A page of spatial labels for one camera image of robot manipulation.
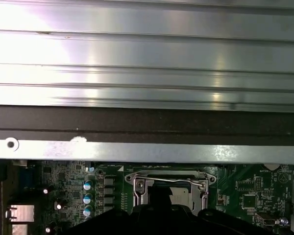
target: chip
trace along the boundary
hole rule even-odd
[[[77,192],[77,191],[73,192],[73,197],[74,198],[80,198],[79,192]]]
[[[51,173],[51,167],[44,167],[43,169],[44,173]]]
[[[60,219],[66,219],[67,218],[67,214],[66,213],[61,213],[60,214]]]
[[[65,173],[59,173],[58,174],[58,179],[59,180],[65,180]]]
[[[243,209],[254,209],[256,207],[256,195],[244,194],[243,195]]]

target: solid capacitor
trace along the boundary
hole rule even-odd
[[[83,199],[83,202],[85,204],[89,204],[92,201],[92,199],[93,199],[93,195],[90,193],[87,193]]]
[[[92,188],[93,186],[93,182],[91,180],[87,180],[84,185],[83,185],[83,188],[88,191]]]
[[[93,207],[88,205],[85,207],[84,211],[83,211],[83,215],[88,217],[92,214],[92,211],[93,211]]]

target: black plastic part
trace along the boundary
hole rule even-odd
[[[294,145],[294,114],[0,106],[0,139]]]

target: screw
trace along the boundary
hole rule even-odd
[[[8,145],[9,148],[13,148],[14,147],[14,142],[9,141],[7,145]]]
[[[138,181],[138,182],[136,183],[136,186],[137,186],[138,188],[142,188],[142,187],[144,186],[144,183],[143,183],[142,181]]]

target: integrated circuit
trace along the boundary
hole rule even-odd
[[[244,194],[242,208],[254,209],[256,207],[256,201],[257,201],[256,195]]]
[[[65,173],[59,173],[58,174],[58,179],[59,180],[65,180]]]

